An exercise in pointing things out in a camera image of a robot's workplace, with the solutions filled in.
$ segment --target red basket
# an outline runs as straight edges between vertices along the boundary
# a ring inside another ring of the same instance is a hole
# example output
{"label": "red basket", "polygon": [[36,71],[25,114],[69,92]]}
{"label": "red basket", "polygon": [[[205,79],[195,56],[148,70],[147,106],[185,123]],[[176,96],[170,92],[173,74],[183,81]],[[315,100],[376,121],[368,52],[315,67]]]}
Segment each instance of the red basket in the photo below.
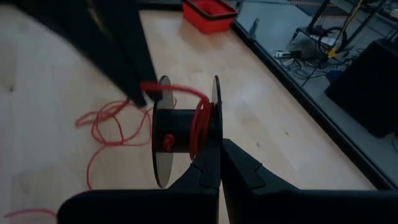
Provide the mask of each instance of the red basket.
{"label": "red basket", "polygon": [[183,0],[183,16],[204,34],[226,31],[238,14],[222,0]]}

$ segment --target floor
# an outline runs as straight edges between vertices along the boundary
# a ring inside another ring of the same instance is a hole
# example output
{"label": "floor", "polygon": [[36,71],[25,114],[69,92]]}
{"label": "floor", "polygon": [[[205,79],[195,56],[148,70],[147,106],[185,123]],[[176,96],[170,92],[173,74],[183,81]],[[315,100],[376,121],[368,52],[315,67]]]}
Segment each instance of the floor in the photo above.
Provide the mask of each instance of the floor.
{"label": "floor", "polygon": [[[266,168],[301,189],[374,189],[276,77],[232,32],[202,35],[180,12],[142,11],[158,76],[208,95],[218,75],[223,95],[224,137]],[[99,144],[89,128],[75,129],[83,113],[124,98],[68,42],[9,6],[0,6],[0,213],[24,208],[56,211],[87,190],[85,168]],[[178,108],[197,99],[175,94]],[[142,115],[119,115],[132,132]],[[106,123],[106,137],[116,125]],[[147,139],[145,127],[137,141]],[[187,169],[177,154],[170,182]],[[156,189],[149,146],[114,148],[93,163],[95,189]],[[228,223],[220,194],[220,223]],[[0,219],[0,223],[9,220]],[[11,223],[55,223],[42,214]]]}
{"label": "floor", "polygon": [[[352,5],[345,0],[331,0],[340,8],[349,12]],[[300,49],[306,52],[315,51],[315,43],[303,34],[299,34],[294,42],[291,38],[296,28],[307,26],[312,18],[302,12],[299,8],[285,4],[285,0],[247,0],[243,4],[238,16],[238,22],[245,29],[249,30],[256,18],[259,24],[256,31],[256,40],[270,53],[276,50]],[[367,14],[360,11],[355,20],[348,26],[348,37],[364,21]],[[341,26],[344,19],[324,19],[321,21],[324,27]],[[375,16],[368,26],[359,33],[350,46],[353,47],[350,55],[357,54],[357,50],[364,49],[372,41],[389,37],[396,29],[396,24],[388,22],[381,16]],[[305,68],[307,73],[313,71],[312,68]],[[299,85],[303,80],[292,75],[292,79]],[[370,157],[373,162],[392,180],[398,184],[398,152],[392,145],[393,134],[383,139],[378,139],[369,134],[359,123],[350,115],[345,113],[340,107],[332,102],[324,91],[330,82],[326,77],[319,77],[309,80],[303,89],[314,99],[319,107],[340,127],[341,130]]]}

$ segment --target wooden table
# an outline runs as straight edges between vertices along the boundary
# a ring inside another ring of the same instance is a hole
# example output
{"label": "wooden table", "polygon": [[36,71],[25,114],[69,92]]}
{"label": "wooden table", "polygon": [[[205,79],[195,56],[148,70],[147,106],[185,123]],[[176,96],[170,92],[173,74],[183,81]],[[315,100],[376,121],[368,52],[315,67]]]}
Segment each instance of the wooden table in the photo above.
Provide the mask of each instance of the wooden table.
{"label": "wooden table", "polygon": [[[301,189],[374,188],[232,32],[202,35],[179,12],[142,11],[141,18],[157,75],[209,96],[218,75],[224,137],[266,168]],[[87,190],[85,168],[100,147],[90,128],[75,129],[74,120],[124,96],[68,42],[13,7],[0,6],[0,29],[0,213],[57,210]],[[178,108],[197,104],[175,96]],[[142,115],[128,109],[119,117],[131,133]],[[118,137],[114,123],[101,129]],[[148,134],[146,126],[137,141]],[[189,163],[187,154],[174,157],[169,184]],[[91,181],[97,189],[156,189],[150,146],[104,151]],[[220,223],[227,223],[220,197]],[[42,214],[11,221],[55,223]]]}

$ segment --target electronic equipment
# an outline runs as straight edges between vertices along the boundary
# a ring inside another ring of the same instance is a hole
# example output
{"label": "electronic equipment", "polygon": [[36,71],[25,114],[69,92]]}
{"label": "electronic equipment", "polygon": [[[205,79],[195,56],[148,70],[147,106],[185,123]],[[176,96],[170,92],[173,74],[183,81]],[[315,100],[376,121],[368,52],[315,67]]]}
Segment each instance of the electronic equipment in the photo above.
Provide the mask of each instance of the electronic equipment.
{"label": "electronic equipment", "polygon": [[326,94],[372,135],[383,138],[398,127],[398,46],[372,42]]}
{"label": "electronic equipment", "polygon": [[286,52],[276,52],[274,58],[301,58],[301,50],[292,50]]}

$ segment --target black spool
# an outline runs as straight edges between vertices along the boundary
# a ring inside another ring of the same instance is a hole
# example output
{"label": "black spool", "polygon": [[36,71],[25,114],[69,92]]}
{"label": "black spool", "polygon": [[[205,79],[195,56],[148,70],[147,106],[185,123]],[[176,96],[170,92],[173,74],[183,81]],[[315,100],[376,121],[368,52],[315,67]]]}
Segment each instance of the black spool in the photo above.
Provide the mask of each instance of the black spool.
{"label": "black spool", "polygon": [[[167,76],[162,76],[160,85],[169,85]],[[223,124],[221,90],[218,77],[213,80],[212,107],[208,135],[204,147],[222,144]],[[164,188],[170,179],[173,153],[189,153],[190,130],[195,110],[175,110],[173,93],[163,91],[163,98],[154,104],[152,115],[152,162],[157,185]],[[174,143],[170,150],[164,148],[167,134],[172,134]]]}

